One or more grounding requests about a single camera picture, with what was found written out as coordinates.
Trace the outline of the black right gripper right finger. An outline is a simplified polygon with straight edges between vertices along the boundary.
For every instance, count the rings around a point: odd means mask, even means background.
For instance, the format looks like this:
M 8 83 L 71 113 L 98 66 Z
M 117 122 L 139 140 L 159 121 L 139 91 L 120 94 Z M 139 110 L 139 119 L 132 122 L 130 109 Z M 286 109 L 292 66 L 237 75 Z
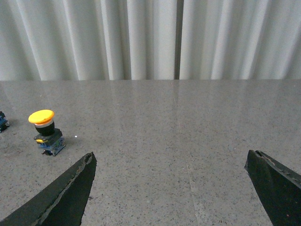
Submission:
M 245 169 L 274 226 L 301 224 L 301 176 L 262 151 L 249 150 Z

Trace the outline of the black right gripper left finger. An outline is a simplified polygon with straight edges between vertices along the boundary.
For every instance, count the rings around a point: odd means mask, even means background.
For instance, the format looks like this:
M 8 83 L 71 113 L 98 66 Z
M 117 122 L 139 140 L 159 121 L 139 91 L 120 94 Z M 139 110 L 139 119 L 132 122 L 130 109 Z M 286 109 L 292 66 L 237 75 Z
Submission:
M 87 153 L 0 224 L 80 226 L 95 178 L 96 163 L 94 153 Z

